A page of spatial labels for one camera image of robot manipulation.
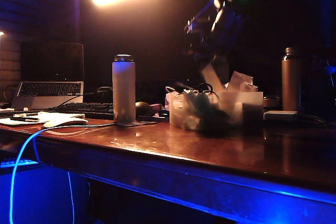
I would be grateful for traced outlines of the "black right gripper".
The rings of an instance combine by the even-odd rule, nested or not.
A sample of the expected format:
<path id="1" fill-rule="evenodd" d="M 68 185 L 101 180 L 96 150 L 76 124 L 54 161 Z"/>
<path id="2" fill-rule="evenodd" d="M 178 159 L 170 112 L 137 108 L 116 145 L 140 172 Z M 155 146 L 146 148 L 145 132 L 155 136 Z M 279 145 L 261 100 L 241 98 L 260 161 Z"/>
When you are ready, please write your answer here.
<path id="1" fill-rule="evenodd" d="M 230 63 L 226 56 L 233 49 L 233 12 L 222 8 L 214 20 L 209 16 L 194 17 L 187 22 L 185 32 L 188 44 L 184 53 L 195 60 L 212 60 L 220 56 L 218 74 L 222 82 L 228 82 Z"/>

